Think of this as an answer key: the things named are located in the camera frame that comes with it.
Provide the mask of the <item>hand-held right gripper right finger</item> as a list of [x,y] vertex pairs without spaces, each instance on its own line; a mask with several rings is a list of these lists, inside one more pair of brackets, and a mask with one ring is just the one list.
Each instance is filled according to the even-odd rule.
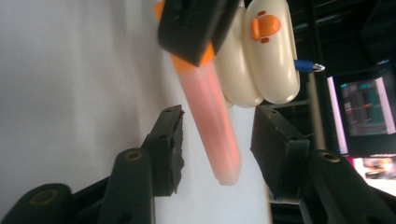
[[274,200],[297,200],[310,142],[274,109],[255,109],[251,147]]

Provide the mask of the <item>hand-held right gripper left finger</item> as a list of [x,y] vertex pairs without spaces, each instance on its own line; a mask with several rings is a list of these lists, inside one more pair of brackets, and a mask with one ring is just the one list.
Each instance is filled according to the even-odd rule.
[[182,158],[183,115],[181,105],[165,108],[142,144],[150,155],[156,197],[176,193],[181,181],[185,164]]

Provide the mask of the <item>pink orange highlighter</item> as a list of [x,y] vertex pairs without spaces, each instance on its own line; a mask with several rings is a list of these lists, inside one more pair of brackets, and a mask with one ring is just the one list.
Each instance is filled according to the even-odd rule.
[[[159,0],[153,7],[159,24],[163,6],[164,0]],[[215,67],[216,52],[209,44],[199,66],[172,53],[170,56],[213,174],[221,185],[231,186],[237,182],[241,156]]]

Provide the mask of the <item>cream ribbed pen holder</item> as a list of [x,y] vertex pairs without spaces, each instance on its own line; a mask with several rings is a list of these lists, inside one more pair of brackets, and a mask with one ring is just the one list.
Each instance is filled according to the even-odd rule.
[[300,90],[297,52],[286,0],[252,0],[239,7],[216,54],[215,66],[228,105],[282,105]]

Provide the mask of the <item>blue pen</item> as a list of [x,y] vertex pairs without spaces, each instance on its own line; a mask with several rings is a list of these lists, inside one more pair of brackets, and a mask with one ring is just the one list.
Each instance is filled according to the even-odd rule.
[[300,72],[322,72],[325,70],[325,66],[319,63],[313,63],[308,60],[295,60],[294,67],[297,71]]

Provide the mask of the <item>grey metal stand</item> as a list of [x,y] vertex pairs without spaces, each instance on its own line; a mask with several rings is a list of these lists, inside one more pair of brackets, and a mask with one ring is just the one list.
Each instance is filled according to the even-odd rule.
[[327,149],[323,119],[320,110],[318,84],[321,73],[301,73],[303,81],[297,96],[289,103],[265,105],[278,111],[303,136],[313,142],[314,149]]

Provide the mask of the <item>bright screen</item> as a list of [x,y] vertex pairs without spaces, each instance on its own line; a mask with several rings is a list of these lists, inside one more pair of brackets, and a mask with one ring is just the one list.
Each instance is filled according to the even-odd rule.
[[396,157],[353,158],[351,162],[369,186],[396,196]]

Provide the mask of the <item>computer monitor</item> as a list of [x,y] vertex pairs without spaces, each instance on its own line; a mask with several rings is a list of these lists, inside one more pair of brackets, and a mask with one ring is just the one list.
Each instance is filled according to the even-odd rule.
[[396,78],[388,69],[327,78],[337,150],[352,157],[396,156]]

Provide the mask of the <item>white table mat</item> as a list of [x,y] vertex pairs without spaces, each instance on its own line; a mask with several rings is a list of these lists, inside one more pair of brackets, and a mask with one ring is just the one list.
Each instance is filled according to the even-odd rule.
[[184,105],[158,0],[0,0],[0,220],[29,189],[83,189]]

